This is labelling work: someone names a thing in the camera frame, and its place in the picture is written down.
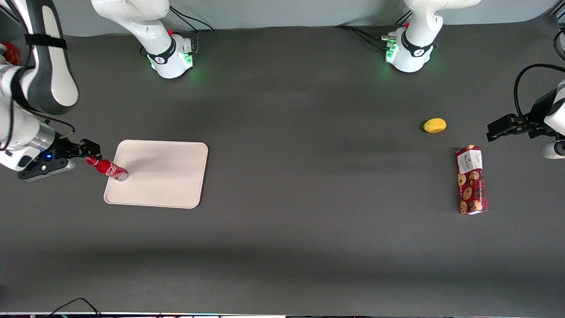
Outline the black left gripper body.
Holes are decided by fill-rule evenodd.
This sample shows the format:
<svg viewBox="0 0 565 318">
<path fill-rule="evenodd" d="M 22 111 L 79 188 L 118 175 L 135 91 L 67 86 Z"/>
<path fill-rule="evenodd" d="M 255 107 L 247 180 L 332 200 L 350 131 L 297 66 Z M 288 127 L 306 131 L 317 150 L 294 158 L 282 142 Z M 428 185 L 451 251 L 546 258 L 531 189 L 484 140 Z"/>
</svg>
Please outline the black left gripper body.
<svg viewBox="0 0 565 318">
<path fill-rule="evenodd" d="M 529 138 L 548 136 L 558 138 L 558 94 L 553 89 L 537 99 L 531 111 L 525 115 L 529 123 Z"/>
</svg>

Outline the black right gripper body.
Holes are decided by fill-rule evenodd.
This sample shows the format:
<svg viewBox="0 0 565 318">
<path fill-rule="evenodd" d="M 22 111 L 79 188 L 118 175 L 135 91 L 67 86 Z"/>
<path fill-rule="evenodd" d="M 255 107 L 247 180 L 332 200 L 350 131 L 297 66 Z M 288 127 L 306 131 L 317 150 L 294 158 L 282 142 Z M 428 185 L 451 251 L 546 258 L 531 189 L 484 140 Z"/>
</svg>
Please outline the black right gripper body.
<svg viewBox="0 0 565 318">
<path fill-rule="evenodd" d="M 55 139 L 55 159 L 83 158 L 87 156 L 83 140 L 73 143 L 68 138 Z"/>
</svg>

